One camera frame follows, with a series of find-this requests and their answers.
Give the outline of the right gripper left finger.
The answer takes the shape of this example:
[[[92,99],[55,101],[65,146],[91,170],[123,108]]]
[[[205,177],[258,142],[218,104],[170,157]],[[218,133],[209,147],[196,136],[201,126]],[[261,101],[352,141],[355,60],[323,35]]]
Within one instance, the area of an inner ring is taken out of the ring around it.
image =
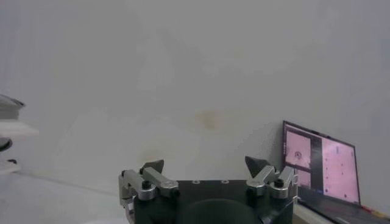
[[[139,171],[123,170],[118,177],[119,199],[132,201],[137,197],[141,201],[153,200],[159,193],[163,197],[176,197],[179,182],[170,180],[162,174],[164,160],[145,163]]]

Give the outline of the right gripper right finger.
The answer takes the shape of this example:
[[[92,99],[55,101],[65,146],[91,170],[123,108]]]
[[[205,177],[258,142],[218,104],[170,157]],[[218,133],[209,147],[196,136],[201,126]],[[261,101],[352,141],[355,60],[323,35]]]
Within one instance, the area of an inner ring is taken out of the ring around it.
[[[250,156],[245,156],[245,163],[252,177],[246,185],[255,197],[269,193],[277,200],[297,200],[298,174],[295,168],[285,166],[279,171],[267,160]]]

